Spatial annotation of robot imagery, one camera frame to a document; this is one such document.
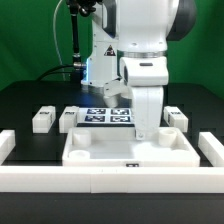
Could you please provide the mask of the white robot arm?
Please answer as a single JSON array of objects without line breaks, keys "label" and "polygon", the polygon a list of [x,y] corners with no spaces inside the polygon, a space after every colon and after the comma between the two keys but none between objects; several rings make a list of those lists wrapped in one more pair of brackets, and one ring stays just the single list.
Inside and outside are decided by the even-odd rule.
[{"label": "white robot arm", "polygon": [[82,85],[105,103],[129,98],[135,137],[146,140],[160,126],[168,84],[167,43],[179,41],[196,21],[195,0],[78,0],[92,17],[93,50]]}]

